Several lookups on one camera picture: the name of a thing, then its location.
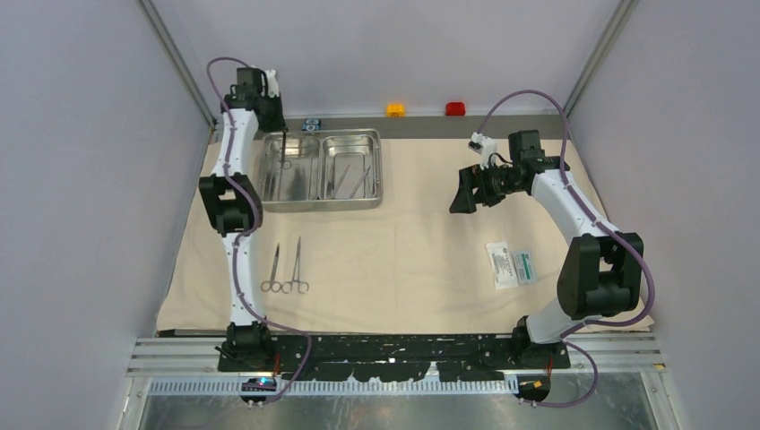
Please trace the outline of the wire mesh steel basket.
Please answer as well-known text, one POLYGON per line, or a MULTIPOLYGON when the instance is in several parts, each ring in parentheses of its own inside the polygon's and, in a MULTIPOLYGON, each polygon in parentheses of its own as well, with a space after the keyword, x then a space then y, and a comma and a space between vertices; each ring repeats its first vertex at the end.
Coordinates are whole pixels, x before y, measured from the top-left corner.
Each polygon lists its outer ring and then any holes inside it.
POLYGON ((384 192, 379 132, 268 133, 258 157, 256 190, 270 212, 373 209, 384 192))

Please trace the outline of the green white packet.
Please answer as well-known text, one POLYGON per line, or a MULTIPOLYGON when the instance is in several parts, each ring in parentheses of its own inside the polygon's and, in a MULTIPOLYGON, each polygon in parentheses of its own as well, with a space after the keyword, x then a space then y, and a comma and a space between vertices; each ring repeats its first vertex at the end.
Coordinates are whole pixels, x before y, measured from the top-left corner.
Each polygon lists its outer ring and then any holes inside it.
POLYGON ((518 284, 524 286, 537 283, 538 275, 534 268, 531 250, 515 251, 512 257, 518 284))

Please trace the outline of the white sterile pouch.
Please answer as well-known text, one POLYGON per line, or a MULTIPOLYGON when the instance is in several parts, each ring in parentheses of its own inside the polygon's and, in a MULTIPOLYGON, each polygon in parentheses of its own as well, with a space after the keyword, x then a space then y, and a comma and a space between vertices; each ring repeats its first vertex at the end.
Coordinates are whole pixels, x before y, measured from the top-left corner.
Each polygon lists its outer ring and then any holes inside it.
POLYGON ((507 242, 488 243, 486 250, 493 271, 495 289, 518 287, 519 282, 507 242))

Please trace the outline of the beige cloth wrap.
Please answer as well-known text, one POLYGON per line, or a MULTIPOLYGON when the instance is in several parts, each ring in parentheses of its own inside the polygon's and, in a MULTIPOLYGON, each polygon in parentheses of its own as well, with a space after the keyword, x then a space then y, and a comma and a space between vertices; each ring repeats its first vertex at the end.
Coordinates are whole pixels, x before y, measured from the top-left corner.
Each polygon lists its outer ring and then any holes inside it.
POLYGON ((305 331, 506 333, 556 295, 567 244, 532 197, 451 214, 461 168, 479 161, 465 139, 385 139, 384 195, 365 211, 271 213, 256 232, 258 282, 281 245, 289 280, 302 239, 301 295, 265 293, 266 316, 305 331), (538 282, 495 289, 486 244, 531 250, 538 282))

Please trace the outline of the long steel forceps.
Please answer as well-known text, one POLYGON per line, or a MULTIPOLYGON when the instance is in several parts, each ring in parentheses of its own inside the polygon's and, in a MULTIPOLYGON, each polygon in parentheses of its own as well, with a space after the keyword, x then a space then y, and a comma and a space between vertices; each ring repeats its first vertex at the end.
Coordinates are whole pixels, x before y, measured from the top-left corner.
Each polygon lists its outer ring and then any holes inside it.
POLYGON ((309 284, 306 281, 301 279, 301 257, 302 257, 302 239, 301 237, 299 237, 297 246, 296 246, 296 253, 295 253, 291 278, 290 280, 284 281, 282 283, 281 291, 284 294, 289 294, 291 291, 296 290, 299 294, 304 295, 310 289, 309 284))

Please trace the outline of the short steel scissors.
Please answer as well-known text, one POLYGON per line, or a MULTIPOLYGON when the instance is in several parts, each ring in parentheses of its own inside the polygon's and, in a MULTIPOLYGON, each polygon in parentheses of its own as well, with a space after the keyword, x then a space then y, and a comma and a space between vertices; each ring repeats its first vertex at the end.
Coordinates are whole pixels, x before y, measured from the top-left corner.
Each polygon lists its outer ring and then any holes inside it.
POLYGON ((287 144, 288 144, 288 131, 284 130, 281 134, 281 147, 280 147, 280 171, 290 169, 292 162, 287 157, 287 144))

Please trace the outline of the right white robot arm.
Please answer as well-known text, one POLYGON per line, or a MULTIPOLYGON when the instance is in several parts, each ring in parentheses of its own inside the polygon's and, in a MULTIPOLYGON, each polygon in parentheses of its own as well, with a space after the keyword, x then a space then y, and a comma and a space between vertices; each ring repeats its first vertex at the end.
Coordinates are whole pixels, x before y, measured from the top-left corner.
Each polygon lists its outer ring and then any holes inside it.
POLYGON ((458 189, 449 211, 473 213, 507 195, 525 193, 538 202, 568 244, 554 300, 524 316, 512 332, 512 356, 534 367, 571 332, 586 323, 633 311, 640 300, 643 240, 606 223, 576 184, 563 156, 549 156, 536 130, 511 133, 509 156, 501 158, 495 140, 474 133, 469 147, 481 156, 459 170, 458 189))

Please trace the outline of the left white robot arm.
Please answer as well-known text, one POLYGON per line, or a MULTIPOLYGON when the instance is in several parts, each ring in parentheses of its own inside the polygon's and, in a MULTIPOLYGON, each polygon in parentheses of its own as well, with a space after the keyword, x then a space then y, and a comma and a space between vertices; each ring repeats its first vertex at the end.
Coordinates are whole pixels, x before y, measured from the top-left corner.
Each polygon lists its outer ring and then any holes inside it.
POLYGON ((230 322, 218 346, 222 372, 263 371, 273 364, 275 347, 263 307, 255 256, 263 204, 251 180, 255 135, 285 130, 276 72, 242 63, 236 82, 220 96, 221 146, 212 172, 198 190, 228 262, 230 322))

